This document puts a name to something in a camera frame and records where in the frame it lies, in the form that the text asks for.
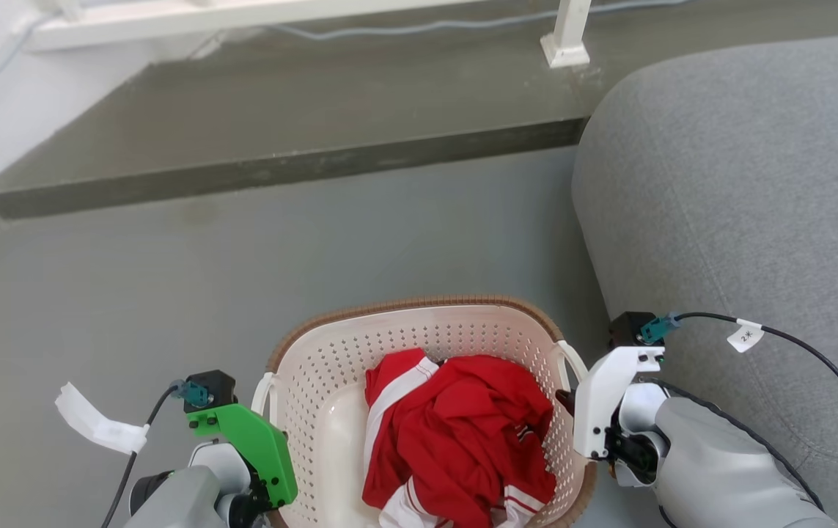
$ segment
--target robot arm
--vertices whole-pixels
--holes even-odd
[[[126,528],[251,528],[260,515],[291,504],[298,484],[285,435],[240,405],[235,380],[220,370],[175,382],[198,445],[187,468],[138,480]]]
[[[676,528],[838,528],[750,435],[690,399],[633,382],[660,370],[664,348],[623,326],[576,393],[556,395],[577,418],[576,452],[609,462],[624,487],[650,488]]]

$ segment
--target teal connector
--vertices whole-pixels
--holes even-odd
[[[204,408],[213,402],[210,398],[210,392],[207,391],[207,387],[195,384],[193,381],[174,380],[171,387],[177,389],[172,394],[173,397],[183,398],[184,401],[194,407]]]
[[[648,345],[652,345],[666,337],[671,331],[680,328],[682,323],[676,320],[676,315],[676,312],[670,312],[664,318],[656,318],[644,324],[643,328],[640,328],[641,340]]]

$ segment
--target gray fabric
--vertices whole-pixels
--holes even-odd
[[[838,39],[640,70],[600,105],[573,199],[611,315],[707,310],[768,324],[838,365]],[[751,424],[838,521],[838,380],[767,335],[690,320],[664,378]]]

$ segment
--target concrete floor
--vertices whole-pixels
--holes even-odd
[[[302,26],[492,20],[558,4],[491,0]],[[834,36],[838,1],[699,0],[592,16],[592,64],[577,69],[546,66],[539,39],[552,26],[329,43],[267,31],[151,67],[0,175],[0,218],[573,144],[627,74],[698,51]]]
[[[248,401],[274,345],[305,318],[456,293],[533,301],[592,363],[607,315],[570,201],[573,155],[544,150],[1,228],[0,526],[94,526],[109,505],[126,458],[63,422],[54,398],[67,381],[107,417],[133,423],[168,382],[211,368],[234,374]],[[180,407],[166,405],[133,482],[186,463],[194,445]],[[600,480],[579,526],[659,525],[653,495]]]

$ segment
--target laundry basket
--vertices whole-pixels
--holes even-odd
[[[413,298],[342,310],[307,321],[282,340],[252,398],[288,437],[298,498],[269,514],[277,528],[369,528],[378,510],[359,499],[367,369],[386,354],[423,348],[433,361],[488,354],[521,364],[543,393],[570,390],[585,364],[539,309],[514,298]],[[552,501],[529,526],[570,526],[592,498],[595,464],[573,450],[573,418],[556,402],[545,457],[556,475]]]

